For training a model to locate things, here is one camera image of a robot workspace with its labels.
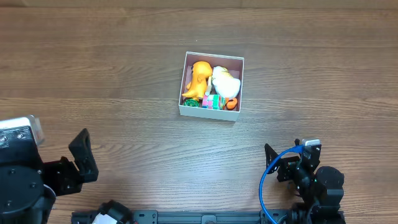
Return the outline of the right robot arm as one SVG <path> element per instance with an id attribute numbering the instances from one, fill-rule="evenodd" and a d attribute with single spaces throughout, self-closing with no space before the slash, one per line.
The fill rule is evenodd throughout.
<path id="1" fill-rule="evenodd" d="M 259 201 L 265 223 L 344 223 L 340 202 L 344 196 L 345 176 L 330 166 L 320 167 L 321 140 L 295 140 L 295 146 L 277 153 L 269 144 L 264 145 L 266 169 L 259 183 Z M 263 185 L 269 174 L 277 173 L 279 182 L 293 183 L 295 203 L 280 218 L 268 211 L 263 199 Z"/>

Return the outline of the yellow rattle drum toy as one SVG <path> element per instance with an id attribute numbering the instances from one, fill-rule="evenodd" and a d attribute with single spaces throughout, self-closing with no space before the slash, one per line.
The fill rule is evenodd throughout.
<path id="1" fill-rule="evenodd" d="M 206 88 L 206 91 L 205 91 L 205 95 L 206 95 L 206 96 L 208 96 L 208 95 L 211 94 L 211 90 L 212 90 L 212 79 L 213 79 L 213 76 L 209 76 L 209 77 L 208 77 L 208 84 L 207 84 L 207 88 Z"/>

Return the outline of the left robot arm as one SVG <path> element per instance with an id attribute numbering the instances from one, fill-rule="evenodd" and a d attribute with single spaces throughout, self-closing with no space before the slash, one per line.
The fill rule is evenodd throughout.
<path id="1" fill-rule="evenodd" d="M 57 197 L 97 181 L 88 130 L 82 129 L 68 148 L 73 161 L 43 162 L 31 127 L 1 130 L 1 223 L 47 223 Z"/>

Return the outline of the pastel rubik's cube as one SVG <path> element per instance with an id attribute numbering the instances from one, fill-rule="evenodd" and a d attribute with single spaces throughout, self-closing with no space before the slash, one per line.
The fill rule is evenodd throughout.
<path id="1" fill-rule="evenodd" d="M 221 95 L 205 95 L 202 99 L 201 107 L 211 110 L 223 110 L 225 104 L 226 99 Z"/>

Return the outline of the white plush duck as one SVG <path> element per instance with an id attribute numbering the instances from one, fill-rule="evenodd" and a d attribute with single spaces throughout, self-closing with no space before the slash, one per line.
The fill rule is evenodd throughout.
<path id="1" fill-rule="evenodd" d="M 227 68 L 216 66 L 213 68 L 211 82 L 217 94 L 226 99 L 227 109 L 235 109 L 238 104 L 237 95 L 241 88 L 240 79 L 234 78 Z"/>

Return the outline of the green round disc toy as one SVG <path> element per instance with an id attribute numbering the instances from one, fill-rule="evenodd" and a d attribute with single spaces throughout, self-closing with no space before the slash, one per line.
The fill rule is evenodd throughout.
<path id="1" fill-rule="evenodd" d="M 200 102 L 198 100 L 195 100 L 193 98 L 186 98 L 185 101 L 183 102 L 184 106 L 189 106 L 189 107 L 199 107 Z"/>

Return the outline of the orange dinosaur toy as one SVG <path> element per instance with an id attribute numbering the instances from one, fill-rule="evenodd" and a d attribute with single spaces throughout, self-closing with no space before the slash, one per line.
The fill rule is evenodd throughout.
<path id="1" fill-rule="evenodd" d="M 211 77 L 212 73 L 213 69 L 208 62 L 195 62 L 192 65 L 192 79 L 186 86 L 187 92 L 182 93 L 182 96 L 197 101 L 202 100 L 208 86 L 207 79 Z"/>

